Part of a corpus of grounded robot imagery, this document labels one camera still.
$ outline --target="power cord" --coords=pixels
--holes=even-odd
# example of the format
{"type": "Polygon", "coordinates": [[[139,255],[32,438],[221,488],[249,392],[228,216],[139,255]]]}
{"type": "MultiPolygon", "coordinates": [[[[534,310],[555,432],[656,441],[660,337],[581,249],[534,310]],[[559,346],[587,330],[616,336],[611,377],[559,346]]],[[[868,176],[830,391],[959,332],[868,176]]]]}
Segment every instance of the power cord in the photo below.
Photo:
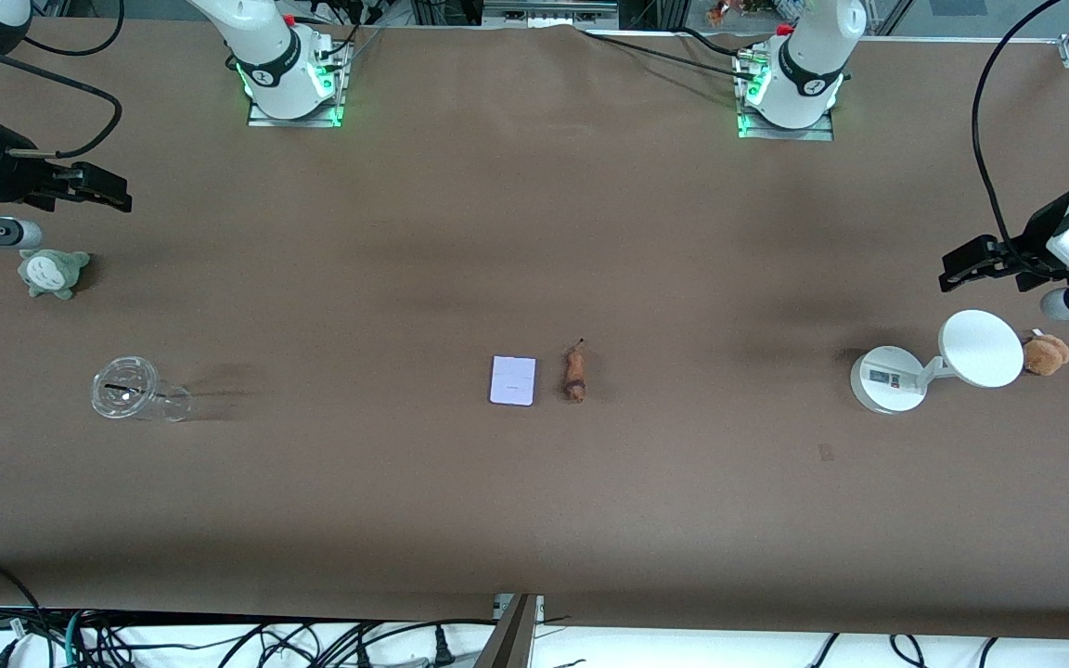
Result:
{"type": "Polygon", "coordinates": [[[31,46],[34,46],[35,49],[40,49],[42,51],[48,51],[48,53],[56,53],[57,56],[77,56],[77,57],[93,56],[94,53],[100,53],[102,51],[105,51],[107,47],[110,46],[110,44],[114,43],[115,38],[118,38],[118,34],[120,32],[123,32],[123,20],[125,17],[126,17],[126,0],[118,0],[118,22],[114,24],[114,32],[111,32],[109,34],[109,37],[106,37],[106,41],[98,44],[98,46],[94,46],[92,47],[92,49],[86,49],[83,51],[68,51],[65,49],[57,49],[57,47],[55,46],[48,46],[47,44],[38,43],[37,41],[34,41],[34,38],[30,37],[24,37],[22,41],[26,42],[27,44],[31,44],[31,46]]]}
{"type": "Polygon", "coordinates": [[[365,641],[363,631],[357,631],[357,668],[374,668],[374,665],[369,662],[369,652],[366,651],[365,641]]]}
{"type": "Polygon", "coordinates": [[[359,30],[360,27],[361,27],[361,25],[354,25],[353,26],[353,30],[348,31],[348,35],[345,38],[343,38],[341,41],[341,43],[338,44],[338,46],[332,47],[332,49],[329,50],[329,51],[322,51],[321,55],[320,55],[320,57],[322,59],[326,59],[327,57],[329,57],[331,55],[339,53],[339,51],[342,50],[342,49],[344,49],[345,46],[348,46],[348,44],[353,43],[353,38],[356,37],[357,30],[359,30]]]}
{"type": "Polygon", "coordinates": [[[924,655],[921,655],[921,646],[919,646],[917,638],[909,635],[889,636],[889,649],[893,650],[894,654],[898,655],[900,659],[904,661],[904,663],[913,665],[915,668],[926,668],[926,659],[924,655]],[[898,638],[909,639],[917,658],[908,655],[907,652],[902,651],[902,648],[898,647],[898,638]]]}
{"type": "Polygon", "coordinates": [[[721,53],[721,55],[724,55],[724,56],[737,57],[737,51],[731,50],[731,49],[725,49],[724,46],[718,46],[718,44],[710,41],[710,38],[708,38],[708,37],[704,37],[703,34],[700,34],[700,31],[693,30],[693,29],[691,29],[691,27],[686,27],[686,26],[672,27],[671,28],[671,32],[682,32],[684,34],[691,34],[692,37],[698,38],[699,42],[700,42],[700,44],[703,44],[703,46],[707,46],[708,49],[712,49],[713,51],[716,51],[717,53],[721,53]]]}
{"type": "MultiPolygon", "coordinates": [[[[35,624],[38,625],[38,630],[41,630],[44,639],[51,641],[55,631],[52,630],[51,624],[48,624],[47,619],[44,617],[44,609],[38,605],[38,600],[35,600],[35,595],[31,593],[31,589],[27,588],[27,586],[22,584],[21,579],[16,578],[14,573],[5,570],[3,566],[0,566],[0,576],[11,582],[13,587],[22,595],[22,597],[27,600],[27,604],[31,606],[31,612],[29,612],[29,616],[31,616],[32,612],[34,613],[32,619],[35,624]]],[[[47,667],[56,668],[56,655],[52,652],[51,642],[47,643],[47,667]]]]}
{"type": "Polygon", "coordinates": [[[996,643],[1001,638],[989,638],[985,641],[983,647],[980,649],[980,664],[977,668],[988,668],[988,652],[992,650],[992,646],[996,643]]]}
{"type": "Polygon", "coordinates": [[[14,654],[14,648],[16,648],[18,638],[13,639],[13,641],[7,643],[7,647],[3,648],[3,651],[0,651],[0,668],[7,668],[7,665],[11,664],[11,655],[14,654]]]}
{"type": "Polygon", "coordinates": [[[591,38],[598,38],[600,42],[607,42],[608,44],[615,44],[615,46],[624,47],[624,49],[632,49],[633,51],[641,51],[642,53],[649,53],[650,56],[657,56],[660,59],[675,60],[676,63],[683,63],[684,65],[692,65],[692,67],[699,67],[701,71],[714,72],[717,74],[733,77],[733,79],[754,79],[754,75],[750,73],[739,73],[733,71],[727,71],[725,67],[717,67],[713,65],[708,65],[704,63],[696,62],[696,60],[681,59],[679,56],[671,56],[670,53],[665,53],[662,51],[656,51],[653,49],[648,49],[645,46],[637,46],[636,44],[630,44],[629,42],[621,42],[619,38],[606,37],[603,34],[593,34],[591,32],[585,32],[583,34],[588,35],[591,38]]]}
{"type": "Polygon", "coordinates": [[[448,637],[445,636],[445,627],[436,624],[436,659],[433,661],[434,668],[445,668],[445,665],[456,664],[456,656],[448,649],[448,637]]]}
{"type": "Polygon", "coordinates": [[[810,664],[810,668],[820,668],[823,665],[823,661],[827,657],[827,652],[832,651],[832,646],[835,644],[837,639],[840,639],[840,634],[832,634],[827,636],[827,639],[823,641],[822,650],[819,650],[819,655],[815,657],[815,661],[810,664]]]}
{"type": "Polygon", "coordinates": [[[340,665],[344,665],[345,661],[352,658],[355,654],[357,654],[357,652],[365,651],[365,648],[370,647],[371,643],[381,642],[384,639],[389,638],[391,636],[397,636],[399,634],[406,634],[408,633],[408,631],[429,630],[432,626],[450,626],[453,624],[484,624],[493,626],[496,625],[496,622],[492,621],[492,619],[439,619],[439,621],[436,622],[421,622],[420,624],[403,626],[401,630],[387,631],[387,633],[382,634],[381,636],[374,636],[370,639],[366,639],[366,641],[363,642],[361,640],[361,636],[359,636],[357,637],[356,648],[354,648],[351,651],[345,651],[344,654],[336,657],[336,659],[330,661],[330,663],[321,664],[321,668],[323,668],[324,665],[335,665],[335,667],[340,667],[340,665]]]}
{"type": "Polygon", "coordinates": [[[1009,249],[1009,253],[1013,255],[1014,261],[1018,265],[1022,266],[1022,269],[1029,271],[1032,275],[1037,276],[1037,278],[1052,279],[1051,275],[1047,271],[1040,270],[1036,266],[1032,266],[1025,257],[1022,255],[1021,250],[1017,249],[1013,245],[1012,239],[1009,237],[1009,229],[1005,226],[1005,216],[1001,212],[1001,202],[996,201],[996,189],[992,185],[992,177],[988,175],[988,166],[985,165],[983,151],[980,149],[980,98],[983,96],[985,84],[988,83],[988,76],[992,73],[992,65],[996,63],[996,57],[1001,56],[1001,51],[1005,50],[1005,46],[1009,45],[1011,38],[1014,34],[1027,25],[1031,20],[1034,20],[1038,14],[1053,7],[1053,5],[1060,3],[1062,0],[1047,0],[1044,3],[1037,5],[1031,13],[1025,14],[1022,20],[1017,21],[1013,27],[1010,27],[1009,32],[1005,33],[1005,37],[1001,37],[1001,42],[996,43],[996,48],[992,50],[992,55],[988,57],[988,63],[985,63],[983,71],[980,72],[980,80],[976,83],[976,94],[975,98],[972,100],[972,153],[975,153],[976,157],[976,168],[980,170],[980,181],[983,182],[983,187],[986,193],[988,193],[988,203],[992,206],[993,216],[996,218],[996,229],[1001,231],[1001,239],[1004,242],[1006,249],[1009,249]]]}
{"type": "Polygon", "coordinates": [[[103,127],[102,131],[98,131],[93,139],[90,139],[88,141],[88,143],[82,144],[80,147],[73,149],[72,151],[29,151],[26,153],[26,155],[29,157],[76,158],[78,156],[83,156],[86,155],[86,153],[92,151],[94,147],[100,144],[103,140],[109,137],[110,131],[114,131],[114,128],[118,127],[118,122],[120,122],[120,120],[123,119],[123,104],[118,100],[118,97],[114,97],[110,93],[106,93],[105,90],[102,90],[99,88],[94,88],[94,86],[89,86],[88,83],[81,83],[81,81],[68,79],[68,77],[66,76],[47,72],[43,67],[29,65],[27,63],[21,62],[21,60],[14,60],[12,57],[3,56],[1,53],[0,53],[0,63],[3,63],[4,65],[10,65],[10,67],[18,68],[18,71],[33,74],[37,77],[42,77],[42,79],[56,81],[56,83],[67,86],[68,88],[75,88],[83,93],[89,93],[96,97],[102,97],[103,100],[109,102],[110,106],[114,107],[114,113],[113,115],[110,115],[109,123],[106,123],[106,127],[103,127]]]}

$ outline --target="brown tabletop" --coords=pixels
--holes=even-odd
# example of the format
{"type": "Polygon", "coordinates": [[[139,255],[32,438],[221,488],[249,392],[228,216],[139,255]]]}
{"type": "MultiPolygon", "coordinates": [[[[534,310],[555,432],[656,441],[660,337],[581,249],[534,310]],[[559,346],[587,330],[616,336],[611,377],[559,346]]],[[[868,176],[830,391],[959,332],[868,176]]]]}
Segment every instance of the brown tabletop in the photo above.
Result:
{"type": "MultiPolygon", "coordinates": [[[[994,231],[967,135],[991,49],[862,43],[827,144],[738,139],[719,75],[567,27],[389,30],[339,130],[246,128],[212,25],[20,47],[122,98],[88,159],[135,213],[1,207],[94,261],[31,299],[0,252],[0,563],[78,608],[483,615],[527,589],[594,624],[1069,636],[1069,367],[900,418],[848,385],[966,308],[1069,342],[1012,280],[939,293],[942,253],[994,231]],[[98,418],[120,355],[198,419],[98,418]],[[539,359],[532,407],[489,404],[493,355],[539,359]]],[[[1006,56],[985,143],[1021,229],[1069,187],[1069,71],[1006,56]]],[[[42,147],[107,111],[0,67],[0,123],[42,147]]]]}

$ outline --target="small white paper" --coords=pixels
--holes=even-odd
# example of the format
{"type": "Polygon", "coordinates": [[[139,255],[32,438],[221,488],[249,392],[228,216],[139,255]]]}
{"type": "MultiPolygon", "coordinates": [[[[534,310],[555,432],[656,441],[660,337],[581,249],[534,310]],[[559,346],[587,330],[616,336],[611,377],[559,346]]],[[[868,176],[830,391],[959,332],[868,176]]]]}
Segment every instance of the small white paper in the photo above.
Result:
{"type": "Polygon", "coordinates": [[[489,385],[489,401],[506,405],[533,404],[534,360],[494,355],[493,382],[489,385]]]}

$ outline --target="stuffed toy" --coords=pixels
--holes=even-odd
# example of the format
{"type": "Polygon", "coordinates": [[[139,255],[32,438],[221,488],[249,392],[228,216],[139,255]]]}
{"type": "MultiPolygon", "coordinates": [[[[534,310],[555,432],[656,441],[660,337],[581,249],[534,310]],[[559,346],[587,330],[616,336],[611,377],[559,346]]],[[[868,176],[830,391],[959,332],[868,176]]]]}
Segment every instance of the stuffed toy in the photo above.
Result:
{"type": "Polygon", "coordinates": [[[27,293],[33,297],[44,292],[60,299],[73,298],[73,286],[81,277],[81,267],[89,264],[89,253],[62,253],[60,250],[19,250],[22,258],[18,276],[27,283],[27,293]]]}
{"type": "Polygon", "coordinates": [[[1069,361],[1069,347],[1057,337],[1039,333],[1025,342],[1025,371],[1035,376],[1053,376],[1069,361]]]}

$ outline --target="clear plastic cup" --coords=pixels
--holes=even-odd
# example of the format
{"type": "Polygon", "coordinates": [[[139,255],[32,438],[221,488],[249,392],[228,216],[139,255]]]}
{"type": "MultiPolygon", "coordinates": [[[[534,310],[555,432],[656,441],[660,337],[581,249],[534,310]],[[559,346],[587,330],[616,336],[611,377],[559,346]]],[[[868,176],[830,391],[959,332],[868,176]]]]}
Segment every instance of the clear plastic cup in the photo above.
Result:
{"type": "Polygon", "coordinates": [[[94,410],[110,419],[165,419],[180,422],[192,413],[192,397],[167,384],[143,358],[125,356],[106,364],[93,377],[94,410]]]}

